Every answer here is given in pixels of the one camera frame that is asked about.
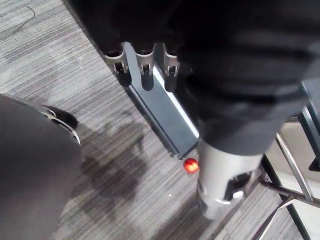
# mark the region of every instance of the red light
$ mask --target red light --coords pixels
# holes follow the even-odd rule
[[[183,163],[183,167],[189,174],[193,174],[199,169],[198,162],[194,158],[186,159]]]

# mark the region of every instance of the floor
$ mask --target floor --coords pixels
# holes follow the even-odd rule
[[[81,173],[55,240],[245,240],[281,201],[258,186],[233,216],[203,218],[197,176],[170,157],[60,0],[0,2],[0,82],[80,122]],[[286,209],[265,239],[301,239]]]

